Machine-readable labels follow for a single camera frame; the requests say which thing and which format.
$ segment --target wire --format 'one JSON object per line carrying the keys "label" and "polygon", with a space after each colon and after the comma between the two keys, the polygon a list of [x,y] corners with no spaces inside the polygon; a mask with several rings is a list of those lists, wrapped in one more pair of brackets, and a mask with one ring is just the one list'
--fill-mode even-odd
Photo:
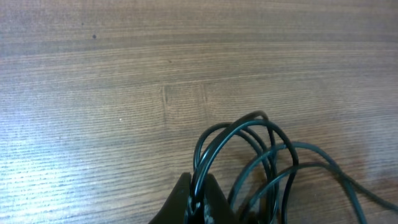
{"label": "wire", "polygon": [[[253,130],[251,130],[250,126],[264,126],[268,130],[268,135],[270,138],[271,146],[268,148],[261,137],[259,137]],[[207,146],[202,156],[200,156],[201,148],[206,140],[206,138],[211,135],[213,132],[224,129],[220,132],[212,142]],[[274,133],[276,132],[278,136],[283,141],[283,144],[275,145]],[[330,172],[337,174],[338,179],[341,182],[342,187],[344,188],[354,210],[356,216],[358,218],[358,222],[361,224],[366,223],[366,218],[362,211],[361,205],[356,196],[355,190],[365,194],[367,197],[380,204],[381,206],[391,209],[395,212],[398,212],[398,206],[394,205],[390,202],[387,202],[372,192],[366,190],[364,187],[355,182],[351,177],[348,177],[344,174],[341,169],[338,167],[337,163],[324,151],[322,151],[319,147],[314,146],[312,144],[304,143],[304,142],[290,142],[288,137],[284,134],[284,132],[274,123],[268,120],[267,115],[262,111],[255,111],[253,113],[249,113],[246,116],[243,116],[239,120],[234,123],[220,123],[216,124],[209,129],[207,129],[199,138],[197,145],[195,147],[195,152],[193,156],[193,179],[192,179],[192,207],[195,208],[197,202],[203,201],[203,181],[206,177],[212,162],[215,157],[221,150],[221,148],[234,136],[238,135],[242,137],[245,141],[247,141],[250,146],[255,150],[257,157],[255,157],[238,175],[238,178],[235,180],[231,191],[228,195],[228,203],[231,209],[233,208],[234,202],[236,200],[236,196],[247,176],[250,172],[255,168],[260,162],[264,166],[264,170],[266,173],[267,182],[256,191],[256,193],[251,197],[249,202],[246,204],[243,212],[241,213],[240,220],[245,220],[248,212],[255,204],[255,202],[266,196],[266,209],[264,211],[265,215],[264,219],[261,220],[263,223],[273,223],[277,212],[279,210],[279,181],[289,176],[288,181],[285,186],[282,205],[281,205],[281,223],[287,223],[287,201],[289,199],[289,193],[291,186],[294,181],[294,177],[299,169],[304,169],[308,167],[323,167],[328,169]],[[324,163],[303,163],[299,164],[299,157],[296,152],[296,148],[298,149],[308,149],[313,152],[316,152],[320,156],[322,156],[329,164]],[[293,166],[288,169],[282,171],[277,174],[276,168],[276,158],[277,152],[279,150],[288,149],[290,155],[292,156]]]}

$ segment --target cable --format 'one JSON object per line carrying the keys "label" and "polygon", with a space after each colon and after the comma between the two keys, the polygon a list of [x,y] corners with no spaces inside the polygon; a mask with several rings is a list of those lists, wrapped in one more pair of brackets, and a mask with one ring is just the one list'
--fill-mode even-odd
{"label": "cable", "polygon": [[[271,141],[271,146],[268,148],[261,137],[259,137],[253,130],[249,129],[250,126],[264,126],[268,130],[268,135]],[[213,132],[224,129],[220,132],[212,142],[207,146],[202,156],[200,156],[201,148],[206,140],[206,138],[211,135]],[[276,132],[278,136],[283,141],[283,144],[275,145],[274,133]],[[359,223],[366,223],[366,218],[362,211],[361,205],[359,204],[358,198],[355,193],[355,189],[358,192],[361,192],[368,196],[370,199],[375,201],[376,203],[382,205],[385,208],[391,209],[395,212],[398,212],[398,206],[394,205],[390,202],[387,202],[377,195],[374,195],[372,192],[366,190],[364,187],[355,182],[351,177],[348,177],[344,174],[341,169],[338,167],[337,163],[324,151],[322,151],[319,147],[314,146],[312,144],[307,144],[304,142],[290,142],[288,137],[284,134],[284,132],[274,123],[268,120],[267,115],[262,111],[255,111],[253,113],[249,113],[246,116],[243,116],[239,120],[234,123],[220,123],[216,124],[209,129],[207,129],[199,138],[197,145],[195,147],[194,158],[193,158],[193,168],[194,174],[192,179],[192,208],[195,209],[195,205],[197,202],[203,201],[203,181],[206,177],[212,162],[215,157],[221,150],[221,148],[234,136],[238,135],[242,137],[245,141],[247,141],[250,146],[255,150],[257,157],[255,157],[238,175],[238,178],[235,180],[233,187],[228,195],[228,203],[231,208],[233,208],[234,202],[236,200],[236,196],[241,188],[244,180],[249,175],[249,173],[255,168],[260,162],[264,166],[264,170],[266,173],[267,182],[256,191],[256,193],[251,197],[248,204],[245,206],[240,220],[245,220],[248,212],[251,207],[255,204],[255,202],[266,196],[266,209],[264,211],[265,220],[261,220],[262,223],[273,223],[277,212],[279,210],[279,181],[289,176],[289,179],[286,183],[282,205],[281,205],[281,223],[287,223],[287,201],[289,199],[289,193],[291,186],[294,181],[294,177],[299,169],[304,169],[308,167],[323,167],[328,169],[330,172],[337,174],[338,179],[341,182],[342,187],[344,188],[354,210],[356,216],[358,218]],[[296,148],[298,149],[308,149],[313,152],[316,152],[320,156],[322,156],[329,164],[324,163],[304,163],[299,164],[299,157],[296,152]],[[276,158],[277,152],[279,150],[288,149],[290,155],[292,156],[293,166],[288,169],[282,171],[277,174],[276,168]]]}

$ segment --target black cable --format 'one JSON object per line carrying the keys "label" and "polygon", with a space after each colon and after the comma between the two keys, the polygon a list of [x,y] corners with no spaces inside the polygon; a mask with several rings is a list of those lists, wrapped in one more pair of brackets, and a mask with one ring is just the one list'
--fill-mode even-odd
{"label": "black cable", "polygon": [[[251,129],[250,126],[265,126],[268,130],[268,134],[271,141],[271,147],[267,148],[262,139]],[[200,156],[200,151],[205,142],[206,138],[213,132],[223,129],[222,132],[217,135],[212,142],[207,146],[202,156]],[[275,131],[281,140],[284,142],[283,144],[275,145],[275,139],[273,131]],[[234,135],[238,135],[242,137],[245,141],[247,141],[257,153],[257,157],[255,157],[240,173],[238,178],[236,179],[231,191],[228,195],[228,202],[231,208],[233,208],[234,201],[236,200],[236,196],[239,192],[240,187],[242,186],[244,180],[249,175],[250,171],[255,168],[258,163],[262,162],[264,166],[264,170],[266,172],[267,183],[263,185],[250,199],[249,203],[245,206],[241,214],[240,220],[244,220],[247,213],[250,211],[251,207],[254,203],[264,195],[266,195],[267,199],[267,207],[265,211],[266,220],[265,223],[273,223],[276,218],[277,211],[279,209],[279,181],[281,178],[289,175],[289,179],[285,186],[285,191],[282,199],[281,206],[281,223],[287,223],[287,201],[289,199],[289,192],[291,186],[294,181],[294,177],[296,172],[299,169],[303,169],[306,167],[324,167],[328,169],[330,172],[333,172],[338,175],[341,180],[341,184],[346,191],[348,198],[351,201],[351,204],[355,210],[356,216],[360,223],[366,223],[366,219],[364,213],[362,211],[361,205],[359,204],[358,198],[355,194],[354,188],[370,199],[375,201],[376,203],[382,205],[385,208],[391,209],[395,212],[398,212],[398,206],[394,205],[390,202],[387,202],[377,195],[374,195],[370,191],[366,190],[364,187],[355,182],[351,177],[348,177],[344,174],[336,162],[324,151],[322,151],[319,147],[303,143],[303,142],[290,142],[288,137],[283,133],[283,131],[276,126],[276,124],[270,122],[268,120],[267,115],[262,111],[255,111],[253,113],[249,113],[241,119],[237,120],[234,123],[220,123],[212,126],[207,129],[199,138],[197,145],[195,147],[194,159],[193,159],[193,168],[194,174],[192,179],[192,208],[195,208],[197,202],[202,202],[203,194],[202,187],[204,178],[207,175],[207,172],[211,166],[211,163],[214,161],[216,155],[219,153],[221,148],[231,139]],[[277,151],[282,149],[288,149],[290,155],[292,156],[293,166],[282,171],[279,175],[277,175],[276,169],[276,155]],[[295,151],[295,148],[309,149],[313,152],[321,155],[329,165],[323,163],[306,163],[299,164],[299,158]]]}

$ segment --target wooden surface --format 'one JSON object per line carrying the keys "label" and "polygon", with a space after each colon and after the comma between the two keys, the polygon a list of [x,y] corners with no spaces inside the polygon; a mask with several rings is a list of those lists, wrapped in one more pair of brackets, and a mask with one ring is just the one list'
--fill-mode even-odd
{"label": "wooden surface", "polygon": [[[254,110],[398,203],[397,21],[394,0],[0,1],[0,223],[147,223],[199,135]],[[222,150],[225,193],[252,157]],[[398,220],[360,201],[369,223]],[[289,221],[356,218],[310,169]]]}

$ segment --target cord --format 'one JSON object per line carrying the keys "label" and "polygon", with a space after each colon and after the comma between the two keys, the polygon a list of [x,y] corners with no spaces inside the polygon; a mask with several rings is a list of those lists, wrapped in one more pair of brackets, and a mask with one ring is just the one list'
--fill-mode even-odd
{"label": "cord", "polygon": [[[250,126],[264,126],[268,130],[271,146],[268,148],[262,139],[249,127]],[[222,132],[217,135],[212,142],[206,147],[204,153],[200,156],[201,148],[206,140],[206,138],[211,135],[213,132],[223,129]],[[281,138],[283,144],[275,144],[274,132]],[[239,220],[245,221],[247,218],[247,214],[249,213],[252,206],[255,202],[261,198],[266,196],[266,210],[265,210],[265,220],[261,220],[262,223],[273,223],[277,212],[279,210],[279,181],[289,176],[288,181],[285,186],[285,191],[282,197],[282,205],[281,205],[281,223],[287,223],[287,201],[289,199],[289,193],[291,186],[293,184],[295,175],[299,169],[306,169],[309,167],[323,167],[328,171],[336,174],[337,179],[340,181],[340,184],[344,188],[354,210],[355,214],[358,218],[358,222],[361,224],[366,223],[366,218],[362,211],[361,205],[356,196],[355,190],[365,194],[365,196],[369,197],[374,202],[379,205],[393,210],[398,213],[398,206],[394,205],[390,202],[387,202],[377,195],[373,194],[369,190],[366,190],[364,187],[355,182],[351,177],[347,176],[341,169],[338,167],[337,163],[324,151],[322,151],[319,147],[314,146],[312,144],[304,143],[304,142],[290,142],[285,133],[274,123],[268,120],[267,115],[262,111],[255,111],[253,113],[249,113],[246,116],[243,116],[239,120],[233,123],[220,123],[216,124],[209,129],[207,129],[199,138],[197,145],[195,147],[195,152],[193,156],[193,179],[192,179],[192,207],[195,208],[197,202],[203,201],[203,181],[206,177],[212,162],[215,157],[221,150],[221,148],[234,136],[238,135],[242,137],[249,145],[255,150],[257,157],[255,157],[247,166],[242,170],[242,172],[238,175],[238,178],[235,180],[231,191],[228,195],[228,203],[231,209],[233,208],[234,202],[236,200],[236,196],[247,176],[250,172],[255,168],[260,162],[264,166],[264,171],[266,173],[267,182],[256,191],[256,193],[250,198],[249,202],[244,207]],[[313,163],[299,163],[299,158],[295,149],[307,149],[313,152],[316,152],[320,156],[327,161],[328,164],[313,162]],[[279,174],[277,174],[276,169],[276,158],[277,152],[279,150],[288,149],[290,155],[292,156],[293,166],[283,170]]]}

